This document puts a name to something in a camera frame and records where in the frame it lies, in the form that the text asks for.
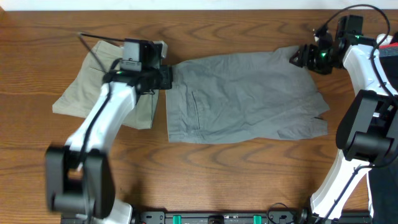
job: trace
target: gray fabric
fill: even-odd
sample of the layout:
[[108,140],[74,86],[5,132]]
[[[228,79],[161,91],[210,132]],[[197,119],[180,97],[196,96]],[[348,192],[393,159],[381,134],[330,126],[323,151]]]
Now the gray fabric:
[[173,67],[166,91],[170,142],[234,143],[327,134],[329,110],[310,74],[289,63],[298,47],[219,55]]
[[[112,62],[122,57],[123,50],[120,47],[99,41],[93,51],[108,69]],[[85,118],[94,107],[102,85],[104,73],[95,59],[88,54],[83,61],[75,81],[65,90],[63,95],[52,105],[53,113],[67,114]],[[144,95],[123,121],[123,124],[136,129],[149,129],[152,127],[159,91],[154,95]]]

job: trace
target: table surface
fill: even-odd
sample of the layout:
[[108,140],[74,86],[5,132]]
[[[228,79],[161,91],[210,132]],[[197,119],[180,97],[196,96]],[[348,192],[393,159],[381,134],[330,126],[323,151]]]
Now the table surface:
[[[175,64],[310,43],[312,29],[334,12],[0,12],[1,223],[59,222],[59,214],[45,206],[44,153],[51,142],[63,144],[83,121],[52,113],[87,54],[78,31],[164,40],[169,45],[164,63]],[[364,16],[366,35],[385,32],[375,11],[353,12]],[[398,30],[398,11],[386,13],[392,30]],[[337,126],[354,98],[346,71],[312,77],[330,105],[323,115],[329,135],[301,141],[169,143],[161,91],[153,128],[123,126],[116,136],[110,158],[118,197],[141,209],[168,211],[259,211],[275,202],[299,208],[326,177],[337,151]],[[367,204],[363,179],[345,209]]]

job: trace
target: black cable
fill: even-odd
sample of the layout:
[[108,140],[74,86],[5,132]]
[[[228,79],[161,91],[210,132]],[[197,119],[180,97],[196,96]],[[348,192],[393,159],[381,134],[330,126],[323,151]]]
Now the black cable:
[[[276,223],[276,222],[272,221],[272,219],[269,218],[269,211],[276,205],[283,205],[285,208],[289,209],[288,206],[286,206],[284,203],[280,203],[280,202],[271,205],[268,208],[268,211],[267,211],[267,219],[268,219],[269,222],[272,222],[273,224],[279,224],[279,223]],[[291,212],[291,211],[289,211],[289,212],[293,215],[293,220],[291,222],[286,223],[286,224],[291,224],[291,223],[293,223],[295,221],[295,214],[293,212]]]
[[[91,34],[84,34],[84,33],[81,33],[81,32],[78,33],[78,38],[80,39],[80,42],[85,46],[85,48],[89,51],[89,53],[94,57],[94,59],[96,60],[96,62],[101,67],[101,69],[104,72],[104,74],[106,75],[106,70],[105,70],[104,64],[101,62],[101,60],[98,58],[98,56],[91,50],[90,46],[88,46],[88,44],[84,40],[83,36],[99,38],[99,39],[105,39],[105,40],[115,40],[115,41],[123,41],[123,40],[114,39],[114,38],[108,38],[108,37],[100,37],[100,36],[91,35]],[[110,69],[114,69],[115,66],[119,63],[119,61],[120,61],[120,58],[116,59],[112,63]],[[94,118],[91,120],[90,124],[87,127],[87,130],[86,130],[86,133],[85,133],[85,137],[84,137],[84,140],[83,140],[83,145],[82,145],[82,147],[80,149],[79,157],[78,157],[78,160],[76,162],[76,167],[78,167],[78,165],[81,162],[84,162],[84,160],[85,160],[85,151],[86,151],[86,148],[87,148],[88,140],[90,138],[91,130],[93,129],[95,121],[98,119],[98,117],[100,116],[101,112],[104,110],[106,104],[111,99],[111,96],[112,96],[111,95],[112,94],[111,93],[111,90],[112,90],[111,89],[111,80],[112,80],[112,77],[111,77],[110,81],[108,82],[108,94],[106,95],[106,99],[104,100],[104,103],[101,105],[101,107],[99,108],[97,113],[94,115]],[[84,187],[83,195],[84,195],[84,198],[85,198],[85,208],[86,208],[86,215],[87,215],[87,219],[85,220],[85,224],[90,224],[91,223],[91,218],[92,218],[92,213],[90,211],[90,195],[88,193],[88,189],[87,189],[86,185]]]
[[[371,51],[371,54],[370,54],[370,61],[371,61],[371,64],[372,64],[372,68],[373,68],[373,70],[374,70],[374,73],[375,73],[375,75],[376,75],[376,77],[377,77],[377,79],[378,79],[378,81],[379,81],[379,83],[380,83],[381,88],[388,94],[389,98],[391,99],[391,101],[393,102],[393,104],[396,106],[396,108],[398,108],[398,101],[396,100],[395,96],[390,92],[390,90],[386,87],[386,84],[383,82],[383,80],[382,80],[382,78],[381,78],[381,76],[380,76],[380,74],[379,74],[379,72],[378,72],[378,70],[377,70],[376,64],[375,64],[375,62],[374,62],[374,58],[375,58],[374,52],[375,52],[376,49],[378,49],[378,48],[380,47],[380,45],[387,39],[387,37],[388,37],[388,35],[389,35],[389,33],[390,33],[390,22],[389,22],[389,20],[388,20],[388,17],[386,16],[386,14],[385,14],[382,10],[380,10],[379,8],[377,8],[377,7],[375,7],[375,6],[372,6],[372,5],[369,5],[369,4],[357,4],[357,5],[354,5],[354,6],[348,6],[348,7],[344,8],[344,9],[338,11],[337,13],[335,13],[330,19],[328,19],[328,20],[325,22],[325,24],[323,25],[323,27],[327,26],[327,24],[328,24],[333,18],[335,18],[338,14],[340,14],[341,12],[343,12],[343,11],[345,11],[345,10],[347,10],[347,9],[351,9],[351,8],[354,8],[354,7],[361,7],[361,6],[363,6],[363,7],[370,7],[370,8],[372,8],[372,9],[376,10],[376,11],[379,12],[379,13],[383,16],[383,18],[386,20],[386,24],[387,24],[387,33],[386,33],[385,36],[381,39],[381,41],[380,41],[379,43],[377,43],[377,44],[373,47],[373,49],[372,49],[372,51]],[[344,196],[344,194],[345,194],[345,192],[347,191],[349,185],[352,183],[352,181],[354,180],[355,176],[358,174],[358,172],[359,172],[361,169],[380,169],[380,168],[385,168],[385,167],[389,166],[390,164],[392,164],[392,163],[397,159],[397,157],[398,157],[398,152],[394,152],[394,156],[392,157],[392,159],[391,159],[390,161],[386,162],[385,164],[382,164],[382,165],[359,166],[359,167],[355,168],[355,170],[354,170],[353,174],[351,175],[351,177],[349,178],[347,184],[344,186],[344,188],[343,188],[343,190],[341,191],[341,193],[339,194],[338,198],[335,200],[335,202],[333,203],[332,207],[329,209],[327,215],[321,220],[321,223],[325,223],[326,220],[328,220],[330,214],[331,214],[332,211],[335,209],[335,207],[337,206],[337,204],[338,204],[338,202],[341,200],[341,198]]]
[[[104,74],[106,74],[106,70],[105,70],[105,66],[104,64],[101,62],[101,60],[97,57],[97,55],[91,50],[90,46],[88,46],[87,42],[84,40],[83,36],[87,36],[87,37],[94,37],[94,38],[102,38],[100,36],[95,36],[95,35],[90,35],[90,34],[84,34],[84,33],[78,33],[78,37],[80,39],[80,42],[83,44],[83,46],[86,47],[86,49],[89,51],[89,53],[94,57],[94,59],[96,60],[96,62],[98,63],[98,65],[101,67],[102,71],[104,72]],[[90,138],[90,134],[91,134],[91,130],[93,129],[93,126],[95,124],[95,121],[98,119],[98,117],[100,116],[101,112],[104,110],[106,104],[108,103],[108,101],[111,99],[111,93],[112,89],[111,89],[111,82],[108,82],[108,94],[106,96],[106,99],[104,100],[104,103],[101,105],[101,107],[99,108],[99,110],[97,111],[97,113],[94,115],[94,118],[91,120],[90,124],[87,127],[86,133],[85,133],[85,137],[83,139],[83,145],[80,149],[80,153],[79,153],[79,157],[77,160],[77,164],[76,166],[79,165],[79,163],[84,161],[85,158],[85,151],[87,148],[87,143],[88,140]]]
[[92,37],[92,38],[97,38],[97,39],[103,39],[103,40],[112,40],[112,41],[118,41],[118,42],[124,42],[122,39],[116,39],[116,38],[110,38],[110,37],[102,37],[98,35],[91,35],[91,34],[86,34],[80,32],[79,35],[86,36],[86,37]]

